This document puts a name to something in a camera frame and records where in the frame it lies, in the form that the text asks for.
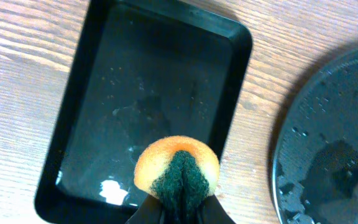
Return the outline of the green yellow sponge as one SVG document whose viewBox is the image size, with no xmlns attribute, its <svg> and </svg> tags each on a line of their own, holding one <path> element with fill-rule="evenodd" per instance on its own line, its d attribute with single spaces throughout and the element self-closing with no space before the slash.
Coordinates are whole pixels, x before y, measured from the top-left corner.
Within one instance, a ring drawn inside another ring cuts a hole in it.
<svg viewBox="0 0 358 224">
<path fill-rule="evenodd" d="M 207 144 L 170 136 L 153 142 L 139 156 L 134 184 L 159 200 L 175 223 L 185 223 L 214 195 L 219 172 L 218 157 Z"/>
</svg>

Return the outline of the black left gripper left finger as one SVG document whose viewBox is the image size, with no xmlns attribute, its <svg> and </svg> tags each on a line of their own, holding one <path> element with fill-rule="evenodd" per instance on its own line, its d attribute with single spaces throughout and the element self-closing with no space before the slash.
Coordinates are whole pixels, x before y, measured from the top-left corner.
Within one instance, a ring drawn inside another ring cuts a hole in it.
<svg viewBox="0 0 358 224">
<path fill-rule="evenodd" d="M 161 224 L 163 223 L 163 207 L 158 199 L 148 195 L 143 204 L 125 222 L 125 224 Z"/>
</svg>

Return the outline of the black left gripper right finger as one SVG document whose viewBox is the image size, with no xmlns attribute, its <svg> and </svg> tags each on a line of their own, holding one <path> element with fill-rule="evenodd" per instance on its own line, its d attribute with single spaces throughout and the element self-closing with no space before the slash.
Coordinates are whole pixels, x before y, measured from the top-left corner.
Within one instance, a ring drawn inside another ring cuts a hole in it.
<svg viewBox="0 0 358 224">
<path fill-rule="evenodd" d="M 207 197 L 199 206 L 199 224 L 236 224 L 226 213 L 215 195 Z"/>
</svg>

